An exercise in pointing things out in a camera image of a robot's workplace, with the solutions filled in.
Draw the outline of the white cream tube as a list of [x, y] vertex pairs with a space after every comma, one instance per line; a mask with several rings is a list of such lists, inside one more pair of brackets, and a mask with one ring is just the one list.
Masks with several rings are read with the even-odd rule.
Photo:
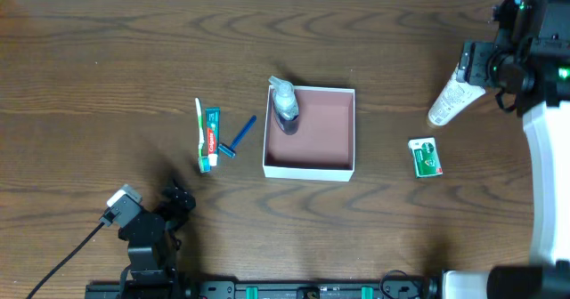
[[456, 67], [444, 89], [427, 113], [427, 124], [431, 127], [447, 125], [462, 110], [486, 93], [477, 85], [461, 83], [457, 80], [459, 67]]

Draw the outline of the green white toothbrush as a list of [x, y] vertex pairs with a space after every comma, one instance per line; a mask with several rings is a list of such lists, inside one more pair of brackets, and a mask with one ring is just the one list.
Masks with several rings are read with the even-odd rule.
[[203, 116], [202, 116], [202, 107], [199, 98], [195, 99], [195, 107], [198, 119], [198, 133], [199, 133], [199, 143], [198, 143], [198, 165], [199, 170], [204, 174], [208, 173], [211, 169], [209, 164], [209, 159], [207, 156], [203, 155], [203, 148], [205, 144], [205, 134], [203, 128]]

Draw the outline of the Colgate toothpaste tube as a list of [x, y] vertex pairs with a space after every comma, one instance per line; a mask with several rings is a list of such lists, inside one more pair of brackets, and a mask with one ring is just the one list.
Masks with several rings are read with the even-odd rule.
[[219, 126], [220, 109], [218, 107], [206, 108], [208, 162], [211, 167], [218, 164]]

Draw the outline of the clear soap pump bottle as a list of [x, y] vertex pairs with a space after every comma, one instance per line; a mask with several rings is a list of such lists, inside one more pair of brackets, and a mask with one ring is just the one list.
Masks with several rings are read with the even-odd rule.
[[286, 80], [271, 76], [273, 87], [273, 109], [279, 128], [286, 135], [293, 135], [298, 129], [299, 107], [294, 85]]

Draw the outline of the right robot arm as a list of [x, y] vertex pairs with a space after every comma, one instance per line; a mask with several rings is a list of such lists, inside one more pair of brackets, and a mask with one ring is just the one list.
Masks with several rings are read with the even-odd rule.
[[501, 110], [522, 118], [533, 168], [531, 265], [447, 271], [440, 281], [384, 277], [383, 298], [569, 296], [569, 0], [504, 0], [493, 19], [494, 42], [465, 42], [427, 123], [447, 125], [488, 88], [498, 89]]

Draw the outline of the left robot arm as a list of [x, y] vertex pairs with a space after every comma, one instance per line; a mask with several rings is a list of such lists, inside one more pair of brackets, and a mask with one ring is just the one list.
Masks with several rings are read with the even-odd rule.
[[162, 202], [142, 210], [119, 230], [128, 242], [130, 264], [121, 273], [119, 298], [183, 298], [185, 288], [176, 267], [181, 242], [175, 232], [186, 221], [185, 210]]

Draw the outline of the blue disposable razor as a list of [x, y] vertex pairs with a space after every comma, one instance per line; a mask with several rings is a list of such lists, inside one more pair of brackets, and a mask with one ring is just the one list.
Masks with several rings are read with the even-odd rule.
[[240, 132], [235, 136], [235, 138], [233, 139], [232, 143], [230, 145], [226, 145], [224, 143], [219, 143], [218, 144], [218, 148], [219, 150], [224, 153], [227, 157], [229, 158], [235, 158], [236, 157], [236, 151], [235, 148], [240, 144], [240, 142], [242, 141], [242, 139], [246, 136], [246, 134], [248, 133], [248, 131], [251, 129], [251, 127], [254, 125], [254, 123], [257, 121], [257, 117], [256, 116], [252, 116], [249, 121], [242, 127], [242, 129], [240, 130]]

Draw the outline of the green soap box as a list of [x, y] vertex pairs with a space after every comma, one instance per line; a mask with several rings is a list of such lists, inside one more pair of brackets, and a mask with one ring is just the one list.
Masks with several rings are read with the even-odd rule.
[[413, 158], [417, 178], [436, 177], [443, 174], [434, 137], [411, 139], [408, 142], [408, 148]]

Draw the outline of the white box pink interior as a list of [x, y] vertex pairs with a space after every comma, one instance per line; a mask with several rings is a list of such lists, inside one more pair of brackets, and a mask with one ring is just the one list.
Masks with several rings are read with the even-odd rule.
[[355, 90], [297, 86], [297, 132], [285, 134], [268, 88], [262, 167], [267, 178], [348, 182], [355, 170]]

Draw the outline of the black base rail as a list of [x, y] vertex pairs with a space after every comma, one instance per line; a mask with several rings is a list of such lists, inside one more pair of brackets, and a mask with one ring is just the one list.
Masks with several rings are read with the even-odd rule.
[[369, 283], [253, 283], [206, 281], [198, 285], [172, 288], [137, 287], [128, 281], [118, 284], [92, 284], [85, 287], [88, 299], [183, 298], [183, 299], [434, 299], [441, 296], [432, 279], [388, 278]]

